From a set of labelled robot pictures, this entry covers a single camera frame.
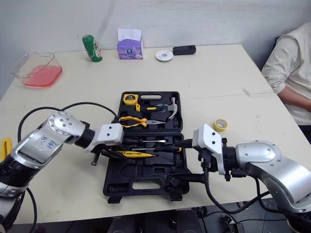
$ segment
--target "clear plastic container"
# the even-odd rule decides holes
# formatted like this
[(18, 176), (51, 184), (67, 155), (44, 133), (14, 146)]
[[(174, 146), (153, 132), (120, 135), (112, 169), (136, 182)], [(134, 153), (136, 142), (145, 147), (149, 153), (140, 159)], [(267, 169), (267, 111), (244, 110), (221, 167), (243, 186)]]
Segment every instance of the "clear plastic container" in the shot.
[(11, 73), (26, 86), (48, 87), (56, 81), (62, 70), (53, 53), (33, 52), (16, 62)]

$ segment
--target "tissue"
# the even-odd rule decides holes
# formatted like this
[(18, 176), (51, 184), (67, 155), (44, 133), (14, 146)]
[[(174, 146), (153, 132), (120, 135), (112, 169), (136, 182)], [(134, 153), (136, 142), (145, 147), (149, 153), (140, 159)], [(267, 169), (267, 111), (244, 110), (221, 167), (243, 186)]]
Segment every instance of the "tissue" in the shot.
[(120, 59), (143, 59), (141, 30), (118, 28), (118, 41)]

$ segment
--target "hammer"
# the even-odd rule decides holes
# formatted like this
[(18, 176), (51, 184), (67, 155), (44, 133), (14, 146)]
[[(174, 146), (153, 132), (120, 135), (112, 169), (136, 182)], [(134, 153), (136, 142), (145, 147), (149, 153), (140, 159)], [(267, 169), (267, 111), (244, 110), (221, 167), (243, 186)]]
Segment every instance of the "hammer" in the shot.
[(171, 101), (172, 103), (170, 105), (168, 104), (157, 104), (156, 106), (140, 106), (138, 103), (136, 104), (136, 111), (137, 112), (142, 112), (142, 113), (152, 113), (152, 112), (161, 112), (161, 111), (165, 111), (165, 109), (163, 108), (163, 106), (167, 106), (167, 111), (171, 111), (173, 112), (169, 117), (168, 120), (172, 120), (176, 113), (177, 113), (177, 109), (178, 109), (178, 105), (175, 103), (175, 97), (171, 97)]

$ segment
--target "roll of tape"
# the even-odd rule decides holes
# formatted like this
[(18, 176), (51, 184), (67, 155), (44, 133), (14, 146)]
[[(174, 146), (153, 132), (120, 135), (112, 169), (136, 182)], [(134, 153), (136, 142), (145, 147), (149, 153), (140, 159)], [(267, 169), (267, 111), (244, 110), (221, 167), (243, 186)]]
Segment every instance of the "roll of tape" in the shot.
[(228, 123), (224, 119), (217, 119), (213, 125), (214, 130), (217, 132), (223, 132), (228, 128)]

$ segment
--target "silver robotic arm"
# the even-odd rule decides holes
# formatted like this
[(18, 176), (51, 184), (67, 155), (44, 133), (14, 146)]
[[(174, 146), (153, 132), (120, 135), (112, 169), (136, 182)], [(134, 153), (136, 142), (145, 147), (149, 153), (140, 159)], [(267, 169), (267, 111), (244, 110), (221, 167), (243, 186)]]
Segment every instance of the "silver robotic arm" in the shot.
[(85, 152), (94, 152), (99, 145), (119, 145), (122, 140), (123, 129), (119, 123), (105, 124), (93, 131), (67, 112), (51, 115), (0, 163), (0, 227), (10, 227), (29, 181), (62, 149), (64, 143), (74, 143)]
[(217, 132), (204, 125), (194, 132), (192, 147), (201, 153), (209, 151), (214, 158), (214, 163), (208, 162), (209, 170), (217, 170), (227, 181), (230, 180), (229, 171), (235, 177), (245, 174), (261, 180), (291, 226), (299, 232), (310, 232), (311, 173), (283, 156), (275, 144), (254, 141), (227, 147), (226, 139), (222, 140)]

